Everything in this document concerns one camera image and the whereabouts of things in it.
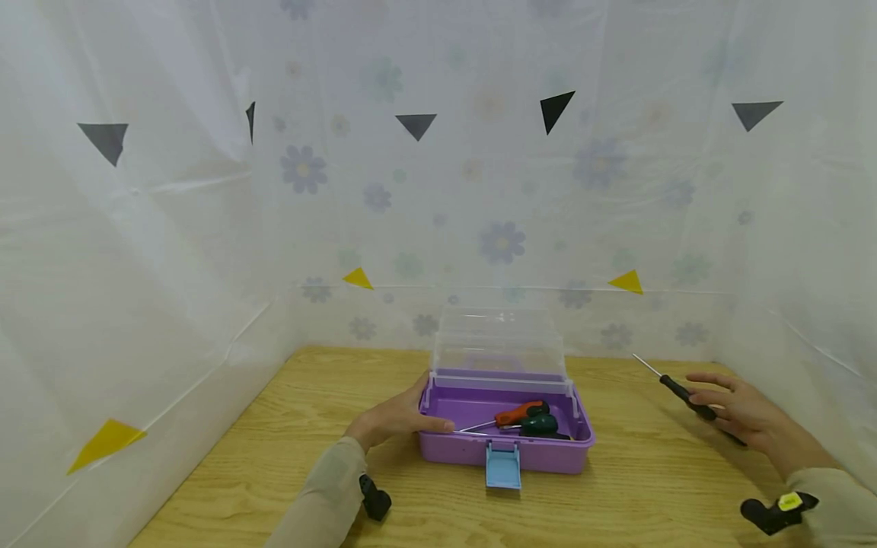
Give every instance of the sleeve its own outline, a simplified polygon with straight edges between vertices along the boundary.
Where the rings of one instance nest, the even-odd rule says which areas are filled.
[[[877,496],[850,474],[835,468],[808,468],[790,475],[787,484],[819,499],[814,509],[803,514],[818,546],[877,547]]]
[[[338,548],[360,511],[366,455],[353,438],[323,453],[304,487],[265,543],[266,548]]]

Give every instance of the wooden table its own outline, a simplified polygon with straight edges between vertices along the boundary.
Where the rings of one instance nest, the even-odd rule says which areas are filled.
[[[714,364],[655,362],[682,377]],[[262,546],[320,453],[362,410],[407,388],[427,352],[297,352],[131,544]],[[368,454],[393,497],[384,524],[363,513],[344,546],[808,546],[738,513],[784,492],[758,453],[702,423],[632,359],[567,358],[597,435],[582,475],[522,472],[519,493],[488,491],[484,469],[426,462],[415,437]]]

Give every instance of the hand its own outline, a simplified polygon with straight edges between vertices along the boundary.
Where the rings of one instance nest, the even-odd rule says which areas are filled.
[[[417,410],[420,395],[429,379],[428,372],[420,375],[411,388],[357,416],[347,427],[344,435],[356,439],[362,445],[362,450],[368,453],[372,447],[399,434],[418,431],[453,432],[454,426],[451,421],[421,415]]]
[[[688,400],[712,407],[717,415],[716,426],[745,441],[752,449],[765,453],[783,480],[803,468],[838,466],[809,432],[754,386],[716,373],[691,373],[686,379],[730,390],[689,388],[691,397]]]

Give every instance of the toolbox latch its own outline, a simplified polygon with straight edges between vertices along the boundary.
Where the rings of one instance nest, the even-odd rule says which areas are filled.
[[[517,444],[488,441],[487,484],[489,488],[521,489],[521,453]]]

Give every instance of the black wrist strap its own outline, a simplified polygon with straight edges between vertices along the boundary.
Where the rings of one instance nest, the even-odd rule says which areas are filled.
[[[761,501],[748,499],[740,505],[740,514],[767,535],[774,535],[789,525],[803,521],[802,514],[819,504],[819,499],[809,493],[792,491],[774,502],[770,508]]]
[[[380,522],[389,507],[393,505],[393,501],[389,498],[386,491],[381,491],[374,484],[367,473],[360,476],[360,491],[362,492],[362,505],[366,507],[366,515],[376,522]]]

